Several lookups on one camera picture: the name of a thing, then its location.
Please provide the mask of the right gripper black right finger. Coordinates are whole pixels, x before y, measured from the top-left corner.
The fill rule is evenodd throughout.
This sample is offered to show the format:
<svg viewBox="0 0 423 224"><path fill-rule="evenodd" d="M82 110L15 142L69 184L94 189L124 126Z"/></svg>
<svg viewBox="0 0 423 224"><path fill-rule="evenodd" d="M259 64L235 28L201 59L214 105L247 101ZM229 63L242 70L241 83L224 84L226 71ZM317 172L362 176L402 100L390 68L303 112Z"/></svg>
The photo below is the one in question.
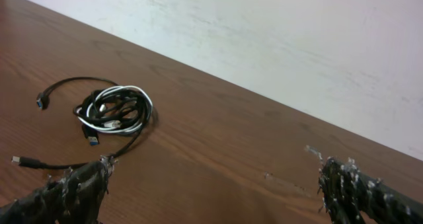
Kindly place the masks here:
<svg viewBox="0 0 423 224"><path fill-rule="evenodd" d="M329 157L319 174L321 209L332 223L365 223L366 214L376 223L422 224L422 203L362 173L352 160Z"/></svg>

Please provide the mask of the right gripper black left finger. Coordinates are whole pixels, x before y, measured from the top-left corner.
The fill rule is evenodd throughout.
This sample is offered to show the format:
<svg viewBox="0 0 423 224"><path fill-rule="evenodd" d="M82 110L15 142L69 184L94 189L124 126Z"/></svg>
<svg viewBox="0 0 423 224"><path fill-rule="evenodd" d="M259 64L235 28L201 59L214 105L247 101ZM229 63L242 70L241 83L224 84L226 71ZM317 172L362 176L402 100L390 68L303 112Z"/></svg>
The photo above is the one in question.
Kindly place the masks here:
<svg viewBox="0 0 423 224"><path fill-rule="evenodd" d="M114 159L102 156L1 207L2 223L98 223Z"/></svg>

